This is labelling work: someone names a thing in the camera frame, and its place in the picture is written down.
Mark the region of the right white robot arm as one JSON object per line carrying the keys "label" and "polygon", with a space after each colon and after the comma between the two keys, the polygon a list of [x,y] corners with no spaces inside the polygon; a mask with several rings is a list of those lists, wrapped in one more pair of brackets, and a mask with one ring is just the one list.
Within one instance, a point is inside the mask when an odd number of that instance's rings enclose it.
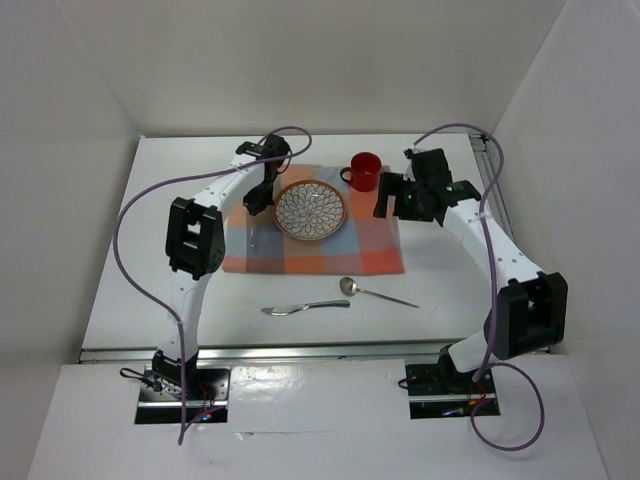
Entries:
{"label": "right white robot arm", "polygon": [[453,235],[490,284],[491,307],[482,329],[441,349],[436,379],[460,391],[478,371],[560,343],[568,284],[528,259],[487,210],[467,180],[455,181],[441,149],[405,150],[405,173],[384,173],[373,214],[435,222]]}

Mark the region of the red enamel mug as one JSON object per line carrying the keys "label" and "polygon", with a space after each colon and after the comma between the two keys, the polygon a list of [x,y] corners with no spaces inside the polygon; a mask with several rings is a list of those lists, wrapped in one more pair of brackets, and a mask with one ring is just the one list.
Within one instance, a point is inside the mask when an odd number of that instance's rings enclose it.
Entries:
{"label": "red enamel mug", "polygon": [[381,159],[371,152],[354,155],[347,167],[340,171],[340,178],[358,192],[371,192],[377,188],[382,170]]}

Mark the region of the checkered orange grey cloth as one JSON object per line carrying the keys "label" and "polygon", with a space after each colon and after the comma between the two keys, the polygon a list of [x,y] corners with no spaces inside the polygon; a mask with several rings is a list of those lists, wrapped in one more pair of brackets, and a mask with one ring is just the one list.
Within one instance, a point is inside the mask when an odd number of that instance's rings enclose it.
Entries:
{"label": "checkered orange grey cloth", "polygon": [[275,224],[272,210],[259,217],[259,245],[249,246],[246,208],[238,206],[226,222],[227,273],[373,276],[405,272],[398,222],[388,216],[374,218],[377,193],[358,192],[343,182],[338,167],[299,165],[290,167],[276,181],[274,193],[301,180],[319,180],[343,196],[347,216],[341,228],[319,241],[299,241],[286,236]]}

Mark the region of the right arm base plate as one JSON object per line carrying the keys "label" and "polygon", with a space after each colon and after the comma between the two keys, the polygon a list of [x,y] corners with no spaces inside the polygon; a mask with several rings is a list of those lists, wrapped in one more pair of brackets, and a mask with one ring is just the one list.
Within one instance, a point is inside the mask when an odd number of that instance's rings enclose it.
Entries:
{"label": "right arm base plate", "polygon": [[411,420],[464,418],[474,408],[477,416],[500,416],[491,374],[485,373],[479,382],[471,377],[445,380],[436,364],[407,364],[397,386],[407,393]]}

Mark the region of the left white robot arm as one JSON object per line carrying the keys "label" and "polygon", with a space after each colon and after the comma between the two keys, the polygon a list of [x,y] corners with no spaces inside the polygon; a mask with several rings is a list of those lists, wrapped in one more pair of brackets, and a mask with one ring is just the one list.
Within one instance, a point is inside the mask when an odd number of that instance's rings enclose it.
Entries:
{"label": "left white robot arm", "polygon": [[165,252],[172,271],[168,318],[175,327],[158,346],[152,372],[176,399],[189,397],[197,387],[198,324],[207,285],[224,260],[224,221],[239,205],[255,216],[273,204],[278,169],[290,152],[276,134],[259,143],[246,141],[236,149],[228,174],[170,206]]}

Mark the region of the floral patterned plate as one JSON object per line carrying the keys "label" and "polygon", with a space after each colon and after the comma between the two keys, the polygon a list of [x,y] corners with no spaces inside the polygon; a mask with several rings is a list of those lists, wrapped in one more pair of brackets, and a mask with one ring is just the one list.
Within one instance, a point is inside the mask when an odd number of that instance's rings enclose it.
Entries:
{"label": "floral patterned plate", "polygon": [[299,241],[319,241],[333,235],[346,216],[346,202],[340,192],[318,180],[287,185],[274,200],[272,209],[276,226]]}

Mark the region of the silver fork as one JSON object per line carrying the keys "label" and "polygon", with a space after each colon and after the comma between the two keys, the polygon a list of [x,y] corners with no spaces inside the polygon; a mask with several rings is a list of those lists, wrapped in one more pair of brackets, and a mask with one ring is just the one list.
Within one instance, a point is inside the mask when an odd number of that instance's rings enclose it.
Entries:
{"label": "silver fork", "polygon": [[259,217],[250,216],[248,218],[249,246],[252,252],[258,250],[259,245]]}

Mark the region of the silver spoon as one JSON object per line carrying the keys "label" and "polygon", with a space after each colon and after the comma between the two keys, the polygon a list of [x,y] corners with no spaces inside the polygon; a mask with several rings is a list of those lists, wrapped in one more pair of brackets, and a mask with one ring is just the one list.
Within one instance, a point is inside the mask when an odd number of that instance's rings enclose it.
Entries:
{"label": "silver spoon", "polygon": [[408,307],[411,307],[411,308],[419,309],[419,306],[416,305],[416,304],[413,304],[413,303],[410,303],[410,302],[407,302],[407,301],[404,301],[404,300],[401,300],[401,299],[398,299],[398,298],[395,298],[395,297],[391,297],[391,296],[388,296],[388,295],[385,295],[385,294],[380,294],[380,293],[377,293],[377,292],[373,292],[373,291],[370,291],[370,290],[367,290],[367,289],[360,288],[358,286],[358,284],[356,283],[356,281],[351,277],[342,277],[339,280],[339,288],[340,288],[340,290],[341,290],[341,292],[343,294],[345,294],[346,296],[349,296],[349,297],[354,297],[355,295],[357,295],[359,293],[362,293],[362,294],[369,295],[371,297],[375,297],[375,298],[382,299],[382,300],[385,300],[385,301],[389,301],[389,302],[393,302],[393,303],[396,303],[396,304],[400,304],[400,305],[408,306]]}

